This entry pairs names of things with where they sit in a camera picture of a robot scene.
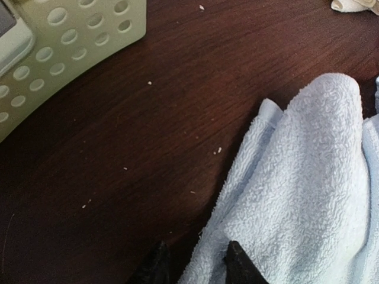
wood grain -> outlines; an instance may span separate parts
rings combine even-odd
[[[143,40],[0,144],[6,277],[122,284],[163,239],[177,278],[264,98],[285,108],[316,76],[344,72],[374,114],[379,18],[329,4],[149,0]]]

laundry basket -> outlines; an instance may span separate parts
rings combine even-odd
[[[146,32],[146,0],[0,0],[0,4],[0,17],[6,19],[7,11],[13,17],[7,23],[0,20],[0,28],[8,30],[0,29],[0,59],[4,57],[0,142],[59,89]],[[10,36],[7,25],[16,29],[21,21],[30,36],[19,52],[11,39],[23,33]]]

beige plastic basket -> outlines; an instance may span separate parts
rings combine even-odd
[[[146,0],[14,0],[35,36],[0,77],[0,142],[74,78],[146,32]]]

towel fold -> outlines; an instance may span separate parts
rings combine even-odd
[[[270,284],[379,283],[353,282],[379,232],[369,232],[362,123],[346,75],[315,79],[284,112],[264,100],[179,284],[224,284],[230,240]]]

